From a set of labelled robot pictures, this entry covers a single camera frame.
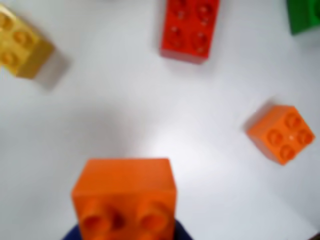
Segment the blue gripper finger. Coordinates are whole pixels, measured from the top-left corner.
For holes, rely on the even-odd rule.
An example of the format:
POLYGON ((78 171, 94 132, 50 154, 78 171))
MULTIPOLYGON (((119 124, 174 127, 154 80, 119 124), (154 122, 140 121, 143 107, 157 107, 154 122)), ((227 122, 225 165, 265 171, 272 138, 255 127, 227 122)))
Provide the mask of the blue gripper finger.
POLYGON ((184 226, 176 219, 174 229, 174 240, 193 240, 184 226))
POLYGON ((80 228, 75 225, 63 238, 62 240, 82 240, 80 228))

